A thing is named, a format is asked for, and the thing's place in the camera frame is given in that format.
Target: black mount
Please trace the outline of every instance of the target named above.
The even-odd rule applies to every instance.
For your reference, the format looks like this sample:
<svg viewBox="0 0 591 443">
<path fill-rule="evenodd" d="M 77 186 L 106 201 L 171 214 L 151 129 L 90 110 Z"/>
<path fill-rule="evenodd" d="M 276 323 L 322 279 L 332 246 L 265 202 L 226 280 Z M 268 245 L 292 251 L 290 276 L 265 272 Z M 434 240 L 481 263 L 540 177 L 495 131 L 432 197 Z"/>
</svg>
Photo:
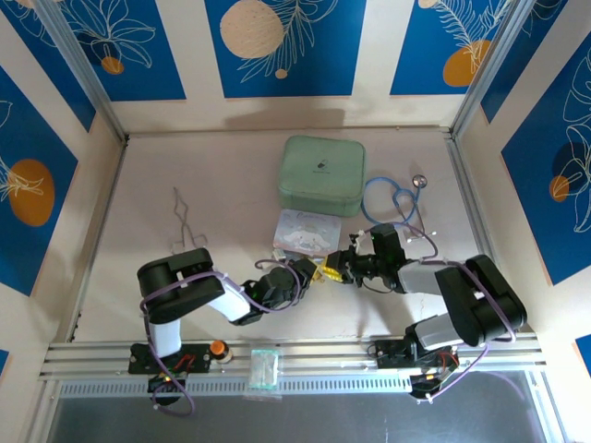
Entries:
<svg viewBox="0 0 591 443">
<path fill-rule="evenodd" d="M 209 344 L 183 344 L 178 353 L 168 355 L 162 361 L 175 374 L 207 374 L 211 361 L 209 349 Z M 134 343 L 131 345 L 127 372 L 151 376 L 161 374 L 162 369 L 154 361 L 147 344 Z"/>
<path fill-rule="evenodd" d="M 301 294 L 299 299 L 304 297 L 308 290 L 314 272 L 316 272 L 316 265 L 307 258 L 299 260 L 291 260 L 287 265 L 297 274 L 299 279 Z M 286 268 L 273 268 L 267 275 L 263 275 L 260 280 L 247 280 L 243 284 L 245 292 L 255 302 L 263 305 L 269 309 L 274 309 L 290 302 L 296 296 L 297 285 L 294 275 Z M 233 321 L 232 324 L 237 326 L 246 326 L 255 321 L 259 321 L 264 311 L 250 307 L 250 312 L 244 317 Z"/>
<path fill-rule="evenodd" d="M 374 254 L 359 256 L 355 247 L 350 245 L 346 250 L 330 254 L 326 260 L 326 267 L 337 270 L 345 284 L 354 283 L 361 287 L 364 279 L 380 277 L 386 288 L 404 293 L 398 270 L 412 260 L 406 259 L 398 233 L 389 223 L 374 226 L 369 233 Z M 350 237 L 354 242 L 357 235 Z"/>
<path fill-rule="evenodd" d="M 191 275 L 213 269 L 210 253 L 204 247 L 156 260 L 138 270 L 139 289 L 146 297 L 151 293 Z M 148 303 L 150 323 L 161 325 L 206 305 L 224 294 L 222 284 L 215 277 L 193 281 L 184 288 L 176 288 Z"/>
<path fill-rule="evenodd" d="M 525 307 L 492 260 L 476 256 L 469 258 L 465 265 L 497 302 L 513 329 L 521 328 L 527 321 Z M 466 344 L 478 346 L 506 332 L 488 300 L 476 298 L 477 287 L 460 269 L 448 267 L 435 276 L 453 328 Z"/>
</svg>

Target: white tabletop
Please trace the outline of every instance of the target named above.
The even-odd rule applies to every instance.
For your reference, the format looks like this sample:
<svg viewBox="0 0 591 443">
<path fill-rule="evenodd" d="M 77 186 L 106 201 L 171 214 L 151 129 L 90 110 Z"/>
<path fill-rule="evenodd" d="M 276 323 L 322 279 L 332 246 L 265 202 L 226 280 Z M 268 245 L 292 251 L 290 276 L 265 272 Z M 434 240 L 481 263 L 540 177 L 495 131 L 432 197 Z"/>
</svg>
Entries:
<svg viewBox="0 0 591 443">
<path fill-rule="evenodd" d="M 256 260 L 271 256 L 281 207 L 277 176 L 284 142 L 295 131 L 225 132 L 132 138 L 104 227 L 77 341 L 144 340 L 139 312 L 138 269 L 171 254 L 180 240 L 174 215 L 176 186 L 188 204 L 193 233 L 208 238 L 215 266 L 237 282 L 257 280 Z M 367 150 L 367 178 L 387 175 L 412 187 L 415 174 L 428 186 L 419 202 L 428 232 L 440 252 L 462 259 L 477 253 L 443 134 L 433 130 L 343 129 L 299 132 L 350 138 Z M 371 187 L 368 209 L 382 220 L 396 218 L 392 190 Z M 341 247 L 348 234 L 370 223 L 362 214 L 343 219 Z M 371 242 L 365 243 L 367 252 Z M 408 257 L 430 252 L 423 239 L 404 243 Z M 370 282 L 383 289 L 379 279 Z M 236 327 L 204 306 L 183 319 L 184 339 L 306 339 L 402 334 L 421 318 L 445 311 L 440 297 L 378 294 L 333 281 L 314 283 L 302 303 L 282 313 Z"/>
</svg>

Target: wall poster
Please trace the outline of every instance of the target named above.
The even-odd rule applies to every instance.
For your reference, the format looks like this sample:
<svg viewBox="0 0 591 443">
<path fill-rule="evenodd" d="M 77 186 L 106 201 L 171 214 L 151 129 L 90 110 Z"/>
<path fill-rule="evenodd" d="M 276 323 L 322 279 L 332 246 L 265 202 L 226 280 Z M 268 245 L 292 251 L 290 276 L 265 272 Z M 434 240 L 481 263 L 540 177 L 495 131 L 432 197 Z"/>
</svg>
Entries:
<svg viewBox="0 0 591 443">
<path fill-rule="evenodd" d="M 0 283 L 30 295 L 78 161 L 0 68 Z"/>
<path fill-rule="evenodd" d="M 568 0 L 537 0 L 534 3 L 529 17 L 482 99 L 482 109 L 489 123 L 495 118 L 567 2 Z"/>
<path fill-rule="evenodd" d="M 155 0 L 62 0 L 56 4 L 113 102 L 186 98 Z M 30 1 L 1 0 L 0 7 L 88 130 L 94 109 L 89 108 Z M 78 102 L 85 102 L 82 110 Z"/>
<path fill-rule="evenodd" d="M 552 282 L 591 265 L 591 34 L 502 157 Z"/>
<path fill-rule="evenodd" d="M 205 0 L 223 95 L 348 96 L 366 0 Z"/>
<path fill-rule="evenodd" d="M 416 0 L 391 95 L 464 94 L 512 0 Z"/>
</svg>

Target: mint green container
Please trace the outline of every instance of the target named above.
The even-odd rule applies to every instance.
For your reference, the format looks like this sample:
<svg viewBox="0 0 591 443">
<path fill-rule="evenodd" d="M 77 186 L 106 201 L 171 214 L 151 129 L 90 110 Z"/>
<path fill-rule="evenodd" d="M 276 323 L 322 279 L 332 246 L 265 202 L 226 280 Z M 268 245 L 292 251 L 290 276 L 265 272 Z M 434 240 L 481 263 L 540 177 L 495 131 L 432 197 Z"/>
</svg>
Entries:
<svg viewBox="0 0 591 443">
<path fill-rule="evenodd" d="M 279 198 L 289 210 L 353 217 L 366 181 L 366 149 L 357 141 L 294 136 L 285 143 Z"/>
</svg>

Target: purple cable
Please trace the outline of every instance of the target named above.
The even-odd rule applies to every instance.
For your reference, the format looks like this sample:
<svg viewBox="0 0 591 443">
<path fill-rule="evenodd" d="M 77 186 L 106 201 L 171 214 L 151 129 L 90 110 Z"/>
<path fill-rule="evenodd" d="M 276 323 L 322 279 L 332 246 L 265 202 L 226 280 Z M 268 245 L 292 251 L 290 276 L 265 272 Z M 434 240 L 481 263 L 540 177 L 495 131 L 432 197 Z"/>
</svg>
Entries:
<svg viewBox="0 0 591 443">
<path fill-rule="evenodd" d="M 280 261 L 276 261 L 276 260 L 266 260 L 266 259 L 259 260 L 255 263 L 255 267 L 257 269 L 262 269 L 261 263 L 273 263 L 276 265 L 280 265 L 292 273 L 292 275 L 295 278 L 295 284 L 297 287 L 297 291 L 295 293 L 295 297 L 292 299 L 292 301 L 289 303 L 289 305 L 286 305 L 284 307 L 277 308 L 277 309 L 269 309 L 263 305 L 260 305 L 259 303 L 255 302 L 252 298 L 250 298 L 245 293 L 243 287 L 241 287 L 238 284 L 236 284 L 235 282 L 233 282 L 230 278 L 228 278 L 227 275 L 222 274 L 221 272 L 218 272 L 215 270 L 201 272 L 200 274 L 191 275 L 183 280 L 171 283 L 171 284 L 164 286 L 163 288 L 161 288 L 157 291 L 154 291 L 153 293 L 151 293 L 150 295 L 147 295 L 146 297 L 144 297 L 141 300 L 141 302 L 139 303 L 139 309 L 141 309 L 141 312 L 143 312 L 143 314 L 144 314 L 144 328 L 146 330 L 146 338 L 148 339 L 148 346 L 150 348 L 151 356 L 154 359 L 154 361 L 156 362 L 156 364 L 162 369 L 162 371 L 171 379 L 171 381 L 176 386 L 176 388 L 187 398 L 187 401 L 190 406 L 190 410 L 185 413 L 178 413 L 178 412 L 173 411 L 171 409 L 161 407 L 161 405 L 158 404 L 158 402 L 156 401 L 156 394 L 159 392 L 160 388 L 162 386 L 164 386 L 164 385 L 161 385 L 160 387 L 158 387 L 157 389 L 154 390 L 154 392 L 152 393 L 152 396 L 151 396 L 152 403 L 154 404 L 154 407 L 156 409 L 158 409 L 158 411 L 161 411 L 162 413 L 166 413 L 168 415 L 173 415 L 176 417 L 189 417 L 190 415 L 192 415 L 195 412 L 195 402 L 193 402 L 193 399 L 191 398 L 191 396 L 189 395 L 187 390 L 183 387 L 183 385 L 180 384 L 180 382 L 176 379 L 176 377 L 168 370 L 168 368 L 166 367 L 166 365 L 164 364 L 162 359 L 158 356 L 158 353 L 156 353 L 156 349 L 154 348 L 154 343 L 151 339 L 151 334 L 150 334 L 150 322 L 148 320 L 147 303 L 151 302 L 155 298 L 158 298 L 158 297 L 164 295 L 165 293 L 169 293 L 170 291 L 181 287 L 184 284 L 191 283 L 196 280 L 205 279 L 207 277 L 215 277 L 220 281 L 225 281 L 235 291 L 240 293 L 250 304 L 257 307 L 261 311 L 268 312 L 268 313 L 283 311 L 284 309 L 287 309 L 290 306 L 296 305 L 299 302 L 301 290 L 302 290 L 301 283 L 299 282 L 299 279 L 297 278 L 296 272 L 293 269 L 291 269 L 291 267 L 289 267 L 288 265 L 286 265 Z"/>
<path fill-rule="evenodd" d="M 460 268 L 464 272 L 464 274 L 466 274 L 470 278 L 470 280 L 476 285 L 478 290 L 484 294 L 488 303 L 490 304 L 492 309 L 495 311 L 495 314 L 497 314 L 497 317 L 501 321 L 502 326 L 504 326 L 504 328 L 507 329 L 507 332 L 509 332 L 510 338 L 508 340 L 505 340 L 505 339 L 501 339 L 501 340 L 495 339 L 495 340 L 496 341 L 507 341 L 509 343 L 513 343 L 513 342 L 515 342 L 515 340 L 517 340 L 517 337 L 515 336 L 515 332 L 513 331 L 513 327 L 511 326 L 511 322 L 509 321 L 507 316 L 505 316 L 505 313 L 502 312 L 502 309 L 499 306 L 499 304 L 497 303 L 497 301 L 492 297 L 492 295 L 490 295 L 490 293 L 487 291 L 487 288 L 484 287 L 484 285 L 480 282 L 478 277 L 476 275 L 474 275 L 474 272 L 472 272 L 470 269 L 468 269 L 468 267 L 464 263 L 460 263 L 459 261 L 444 261 L 444 260 L 429 260 L 429 261 L 423 261 L 423 263 L 425 263 L 426 265 L 453 265 L 457 268 Z"/>
<path fill-rule="evenodd" d="M 429 237 L 424 231 L 421 231 L 419 228 L 416 228 L 415 226 L 405 223 L 403 221 L 392 221 L 388 224 L 392 224 L 394 226 L 402 226 L 404 228 L 408 228 L 411 232 L 413 232 L 415 235 L 420 236 L 420 237 L 424 237 L 433 247 L 433 254 L 431 254 L 430 256 L 424 256 L 421 259 L 427 259 L 427 258 L 435 258 L 436 256 L 439 255 L 440 251 L 437 248 L 437 245 L 435 245 L 435 242 L 433 241 L 433 239 L 431 237 Z M 364 231 L 364 233 L 368 233 L 371 231 L 372 228 L 366 229 Z"/>
<path fill-rule="evenodd" d="M 460 374 L 460 375 L 459 375 L 459 376 L 458 376 L 456 379 L 452 380 L 452 381 L 450 382 L 450 384 L 449 384 L 449 385 L 447 385 L 445 388 L 443 388 L 443 389 L 440 389 L 440 391 L 439 391 L 439 392 L 436 392 L 436 393 L 434 393 L 433 395 L 429 396 L 429 398 L 428 398 L 428 399 L 420 399 L 419 401 L 421 401 L 421 402 L 422 402 L 422 401 L 429 401 L 429 402 L 431 402 L 431 401 L 433 401 L 433 400 L 437 399 L 437 398 L 438 398 L 438 397 L 439 397 L 439 396 L 440 396 L 440 395 L 441 395 L 443 392 L 445 392 L 446 390 L 448 390 L 449 388 L 451 388 L 453 385 L 455 385 L 457 382 L 459 382 L 459 381 L 460 381 L 462 378 L 464 378 L 464 377 L 465 377 L 465 376 L 468 374 L 468 372 L 470 372 L 470 371 L 471 371 L 471 370 L 474 368 L 474 366 L 476 366 L 476 365 L 478 364 L 478 362 L 479 362 L 480 360 L 482 360 L 482 358 L 483 358 L 483 357 L 484 357 L 484 356 L 485 356 L 487 353 L 488 353 L 488 345 L 487 345 L 487 344 L 485 344 L 485 345 L 484 345 L 484 351 L 482 351 L 482 354 L 481 354 L 481 355 L 479 355 L 479 356 L 476 358 L 476 360 L 475 360 L 474 362 L 472 362 L 472 364 L 471 364 L 469 367 L 467 367 L 467 368 L 466 368 L 466 370 L 465 370 L 465 371 L 464 371 L 462 374 Z"/>
<path fill-rule="evenodd" d="M 425 263 L 427 265 L 453 265 L 453 266 L 456 266 L 456 267 L 460 268 L 470 278 L 470 280 L 472 280 L 472 282 L 476 285 L 476 287 L 478 288 L 478 290 L 481 293 L 484 294 L 485 298 L 487 299 L 487 301 L 492 306 L 492 309 L 495 311 L 495 314 L 497 314 L 497 316 L 501 320 L 502 325 L 509 332 L 509 335 L 510 335 L 510 338 L 509 339 L 495 339 L 495 341 L 515 342 L 515 340 L 517 339 L 517 337 L 515 336 L 515 332 L 513 331 L 513 327 L 511 326 L 511 322 L 509 321 L 509 319 L 507 318 L 507 316 L 505 316 L 505 313 L 502 312 L 502 309 L 499 306 L 499 304 L 497 303 L 497 301 L 492 297 L 492 295 L 490 295 L 490 293 L 488 292 L 487 288 L 484 287 L 484 285 L 480 282 L 480 280 L 477 278 L 477 276 L 474 274 L 474 272 L 472 272 L 464 263 L 460 263 L 458 261 L 430 260 L 429 258 L 434 258 L 434 257 L 436 257 L 439 254 L 439 249 L 437 248 L 437 245 L 435 245 L 435 242 L 433 241 L 433 239 L 431 239 L 424 231 L 420 230 L 419 228 L 416 228 L 415 226 L 411 226 L 408 223 L 394 221 L 392 224 L 394 226 L 403 226 L 405 228 L 410 229 L 413 233 L 415 233 L 417 235 L 421 235 L 423 238 L 427 239 L 427 241 L 431 244 L 431 246 L 433 246 L 433 254 L 431 254 L 430 256 L 424 256 L 424 257 L 422 257 L 420 259 L 420 261 L 422 263 Z M 365 233 L 368 233 L 369 231 L 371 231 L 371 228 L 365 230 Z M 485 344 L 485 348 L 484 348 L 484 351 L 482 351 L 482 354 L 479 355 L 476 358 L 476 360 L 474 362 L 472 362 L 472 364 L 469 367 L 467 367 L 466 370 L 462 374 L 460 374 L 458 376 L 458 378 L 456 378 L 455 380 L 453 380 L 449 385 L 447 385 L 445 388 L 441 389 L 439 392 L 437 392 L 434 395 L 432 395 L 428 400 L 422 400 L 422 401 L 432 401 L 433 399 L 439 397 L 447 389 L 449 389 L 453 385 L 455 385 L 462 378 L 464 378 L 465 375 L 468 372 L 470 372 L 470 370 L 472 368 L 474 368 L 474 366 L 478 362 L 480 362 L 480 360 L 482 360 L 482 358 L 488 353 L 488 349 L 489 349 L 488 345 Z"/>
<path fill-rule="evenodd" d="M 495 311 L 495 314 L 497 314 L 497 316 L 501 320 L 502 325 L 509 332 L 509 338 L 498 338 L 495 339 L 495 341 L 507 341 L 510 343 L 515 342 L 517 337 L 515 336 L 515 332 L 513 331 L 511 322 L 509 321 L 507 316 L 505 316 L 505 313 L 502 312 L 502 309 L 497 303 L 497 301 L 492 297 L 492 295 L 490 295 L 490 292 L 487 290 L 487 288 L 484 287 L 484 285 L 480 282 L 480 280 L 474 274 L 474 272 L 472 272 L 464 263 L 460 263 L 459 261 L 431 260 L 430 258 L 434 258 L 439 254 L 439 249 L 437 248 L 437 245 L 435 245 L 435 242 L 431 237 L 429 237 L 424 231 L 420 230 L 419 228 L 416 228 L 415 226 L 411 226 L 408 223 L 394 221 L 392 224 L 394 226 L 398 225 L 410 229 L 416 235 L 424 237 L 431 244 L 431 246 L 433 246 L 433 254 L 431 254 L 430 256 L 422 257 L 420 259 L 421 263 L 424 263 L 426 265 L 453 265 L 457 268 L 460 268 L 468 276 L 468 278 L 476 285 L 478 290 L 484 294 L 485 298 L 492 306 L 492 309 Z M 371 231 L 371 228 L 365 230 L 366 233 L 368 233 L 369 231 Z"/>
</svg>

